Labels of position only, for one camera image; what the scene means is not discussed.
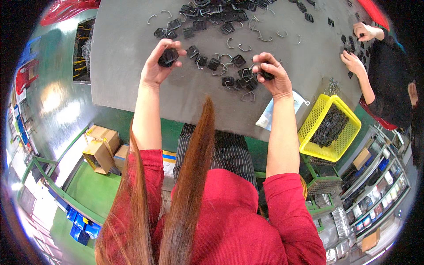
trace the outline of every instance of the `worker's hand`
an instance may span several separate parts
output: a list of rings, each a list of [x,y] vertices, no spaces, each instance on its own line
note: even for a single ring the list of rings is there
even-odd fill
[[[340,54],[340,59],[346,64],[347,69],[356,74],[356,76],[360,77],[361,75],[367,74],[364,64],[353,53],[349,54],[344,50],[343,53]]]
[[[359,38],[359,41],[364,42],[364,41],[372,40],[377,35],[379,35],[379,33],[382,32],[383,30],[380,28],[375,28],[375,27],[365,25],[362,22],[358,22],[353,25],[353,31],[355,32],[356,37]]]
[[[159,66],[158,60],[160,56],[162,56],[165,49],[169,48],[177,49],[178,55],[180,56],[185,56],[187,54],[187,52],[182,49],[181,42],[173,42],[171,39],[161,39],[144,64],[143,70],[141,71],[139,89],[142,87],[158,89],[160,84],[171,73],[172,69],[182,66],[180,61],[175,61],[171,67],[167,68]]]
[[[269,92],[271,92],[274,100],[279,98],[293,98],[291,82],[286,70],[284,70],[283,66],[270,53],[261,53],[253,56],[253,62],[259,63],[253,66],[254,73],[259,73],[263,69],[265,72],[275,76],[270,81],[266,81],[260,74],[257,77],[258,82],[264,84]]]

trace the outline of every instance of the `woman's right hand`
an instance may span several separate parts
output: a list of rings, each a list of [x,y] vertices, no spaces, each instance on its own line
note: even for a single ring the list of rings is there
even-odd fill
[[[274,100],[280,98],[293,98],[293,92],[291,87],[290,79],[284,70],[283,66],[270,54],[261,53],[253,56],[253,62],[259,63],[253,66],[253,72],[259,73],[261,69],[265,72],[273,74],[274,79],[266,81],[263,76],[258,75],[258,82],[264,84],[264,86],[271,92]]]
[[[353,24],[353,31],[355,32],[356,37],[359,38],[359,41],[364,42],[364,41],[372,40],[373,38],[377,37],[377,35],[383,30],[380,28],[375,28],[375,27],[365,25],[362,22],[358,22]]]

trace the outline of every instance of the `floor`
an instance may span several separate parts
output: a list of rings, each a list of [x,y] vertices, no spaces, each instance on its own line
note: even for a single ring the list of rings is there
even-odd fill
[[[128,131],[133,113],[93,105],[90,86],[74,84],[72,81],[72,56],[76,26],[78,22],[95,16],[96,12],[96,10],[88,10],[58,25],[37,27],[31,37],[42,36],[33,46],[33,50],[39,52],[38,72],[40,75],[27,90],[28,105],[36,127],[36,132],[32,136],[39,153],[48,159],[58,158],[75,135],[93,123],[118,131],[122,142],[129,142]],[[347,156],[362,140],[361,136],[366,133],[368,124],[374,122],[360,106],[355,109],[355,114],[361,119],[363,125],[355,141],[347,150]],[[175,152],[183,124],[166,119],[161,119],[161,124],[163,149]],[[265,172],[268,143],[249,137],[246,137],[246,141],[255,170]],[[112,177],[106,182],[102,182],[93,179],[96,177],[91,176],[89,171],[92,172],[87,166],[81,167],[78,175],[85,176],[86,179],[81,177],[81,179],[71,182],[67,192],[81,200],[80,202],[86,206],[95,205],[96,210],[99,211],[98,214],[105,217],[116,193],[119,179]],[[87,183],[98,183],[99,185],[87,185]],[[92,197],[81,196],[81,194],[90,193],[93,194]],[[170,205],[170,189],[164,189],[162,194],[164,197],[163,208],[166,210]],[[412,195],[408,202],[405,201],[405,208],[410,207],[413,198]],[[82,246],[69,236],[71,226],[72,223],[58,208],[51,226],[55,244],[61,249],[69,249],[69,260],[75,261],[75,264],[94,264],[94,251]]]

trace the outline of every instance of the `brown cardboard box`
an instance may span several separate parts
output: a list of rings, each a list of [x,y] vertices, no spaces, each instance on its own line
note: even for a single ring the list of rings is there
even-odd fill
[[[115,160],[115,165],[119,169],[119,171],[124,171],[125,159],[127,158],[128,149],[130,147],[127,144],[121,145],[119,147],[118,152],[116,152],[113,160]]]
[[[96,141],[104,142],[109,150],[110,157],[115,155],[115,152],[119,147],[119,134],[117,131],[93,125],[86,131],[85,134],[93,137]]]
[[[362,239],[362,253],[377,246],[379,241],[380,241],[380,228],[377,228],[377,231],[375,231],[371,235]]]
[[[110,168],[114,166],[114,161],[103,142],[91,141],[82,151],[82,155],[94,169],[94,172],[107,174]]]
[[[353,161],[353,164],[355,165],[356,169],[359,170],[365,164],[365,162],[367,162],[367,160],[370,157],[371,157],[371,154],[368,151],[368,149],[366,149],[366,148],[362,149],[362,151],[359,153],[359,155]]]

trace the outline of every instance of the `gray tabletop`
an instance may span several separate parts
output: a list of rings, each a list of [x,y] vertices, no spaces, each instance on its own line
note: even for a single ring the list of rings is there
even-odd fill
[[[179,9],[186,1],[118,1],[102,0],[92,39],[91,50],[91,91],[92,100],[96,105],[108,106],[127,111],[134,111],[140,73],[143,65],[158,39],[153,32],[161,27],[165,28],[168,21],[179,16]],[[233,22],[235,32],[224,35],[219,31],[221,25],[207,23],[208,29],[196,31],[195,37],[184,39],[182,29],[192,25],[187,20],[182,27],[176,30],[179,35],[175,40],[182,42],[184,48],[196,45],[203,56],[209,59],[214,53],[228,53],[231,56],[240,54],[247,63],[243,67],[250,67],[252,57],[260,52],[270,52],[277,60],[282,60],[292,82],[293,90],[306,100],[313,100],[314,95],[319,96],[333,77],[342,85],[339,96],[354,110],[361,91],[357,78],[349,79],[348,70],[340,60],[343,50],[341,35],[352,35],[352,25],[358,21],[355,12],[361,20],[370,22],[369,16],[356,2],[349,7],[346,1],[316,1],[314,8],[304,2],[307,12],[313,15],[314,23],[305,20],[296,4],[287,0],[280,0],[269,7],[275,12],[257,8],[256,12],[247,12],[248,17],[255,15],[259,20],[256,29],[261,31],[264,39],[272,37],[271,42],[264,42],[258,38],[257,32],[251,32],[248,22],[241,24]],[[173,16],[168,19],[169,10]],[[148,18],[157,14],[147,24]],[[327,18],[334,20],[335,26],[329,27]],[[284,30],[288,36],[281,38],[276,32]],[[297,35],[301,36],[301,43],[297,44]],[[231,37],[229,49],[227,39]],[[237,46],[243,44],[249,52],[241,51]],[[200,114],[205,95],[211,95],[216,109],[215,127],[223,131],[250,136],[263,141],[268,141],[269,131],[255,125],[271,99],[266,88],[259,84],[254,90],[255,102],[242,102],[240,99],[247,91],[229,91],[222,86],[220,76],[213,76],[208,68],[199,70],[192,59],[180,58],[183,67],[174,70],[163,82],[160,90],[160,116],[165,119],[184,123],[196,124]],[[230,58],[224,56],[222,61],[229,62]],[[223,76],[238,78],[238,68],[228,65],[229,70]],[[305,106],[296,114],[298,128],[307,118],[312,106]]]

